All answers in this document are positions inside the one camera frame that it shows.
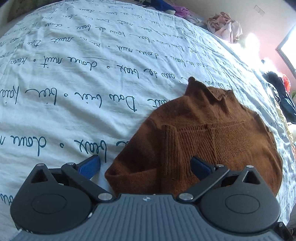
metal bolt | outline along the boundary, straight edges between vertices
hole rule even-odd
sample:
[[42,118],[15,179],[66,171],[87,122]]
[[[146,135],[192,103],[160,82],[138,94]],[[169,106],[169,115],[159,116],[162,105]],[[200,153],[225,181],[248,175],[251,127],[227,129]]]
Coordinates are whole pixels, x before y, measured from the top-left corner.
[[189,200],[192,200],[194,198],[194,196],[190,193],[181,193],[179,195],[179,198],[184,200],[184,201],[189,201]]
[[110,193],[101,193],[98,195],[98,199],[102,201],[109,201],[113,198],[112,194]]
[[146,197],[143,197],[143,200],[144,200],[145,202],[148,202],[148,201],[150,201],[150,200],[151,200],[151,198],[150,198],[150,197],[148,197],[148,196],[146,196]]

dark clothing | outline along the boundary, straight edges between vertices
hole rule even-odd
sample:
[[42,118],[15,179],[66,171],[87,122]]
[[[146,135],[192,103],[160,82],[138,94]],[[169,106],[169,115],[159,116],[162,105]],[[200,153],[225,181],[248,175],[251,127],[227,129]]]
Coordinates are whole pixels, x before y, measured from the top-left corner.
[[268,86],[271,89],[272,94],[274,95],[275,100],[279,104],[281,102],[281,98],[279,97],[279,94],[278,94],[276,88],[271,83],[268,83]]
[[281,107],[281,110],[283,111],[284,116],[287,119],[287,122],[295,123],[296,108],[293,100],[286,91],[282,78],[272,71],[265,73],[262,76],[267,82],[271,83],[276,88],[281,99],[279,105]]

knit sweater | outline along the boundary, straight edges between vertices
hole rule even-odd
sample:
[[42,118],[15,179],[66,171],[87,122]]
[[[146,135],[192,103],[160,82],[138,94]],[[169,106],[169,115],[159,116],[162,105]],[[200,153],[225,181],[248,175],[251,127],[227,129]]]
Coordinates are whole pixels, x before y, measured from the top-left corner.
[[231,170],[253,165],[274,194],[282,160],[259,115],[232,90],[206,87],[189,78],[185,95],[158,107],[115,158],[105,177],[119,193],[172,193],[199,182],[190,159],[198,156]]

pink wall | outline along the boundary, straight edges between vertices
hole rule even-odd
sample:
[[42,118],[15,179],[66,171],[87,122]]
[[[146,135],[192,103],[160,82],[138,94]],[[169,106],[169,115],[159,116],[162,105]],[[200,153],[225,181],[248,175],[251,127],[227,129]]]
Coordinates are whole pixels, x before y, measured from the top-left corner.
[[[172,0],[208,19],[215,13],[227,12],[237,20],[243,30],[241,38],[254,33],[260,41],[260,58],[272,60],[279,72],[284,73],[296,90],[296,79],[275,50],[296,24],[296,11],[283,0]],[[265,15],[258,14],[254,7],[258,5]]]

wrinkled sheet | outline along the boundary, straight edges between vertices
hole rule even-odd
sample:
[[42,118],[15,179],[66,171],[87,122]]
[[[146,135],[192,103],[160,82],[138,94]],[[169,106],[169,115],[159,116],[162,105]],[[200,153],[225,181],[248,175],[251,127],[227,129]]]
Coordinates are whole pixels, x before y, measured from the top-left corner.
[[0,39],[0,239],[16,230],[9,207],[37,163],[58,168],[98,154],[92,180],[110,190],[104,173],[112,160],[155,108],[184,94],[190,76],[233,89],[274,133],[286,224],[296,168],[260,74],[185,19],[118,1],[66,0],[37,9]]

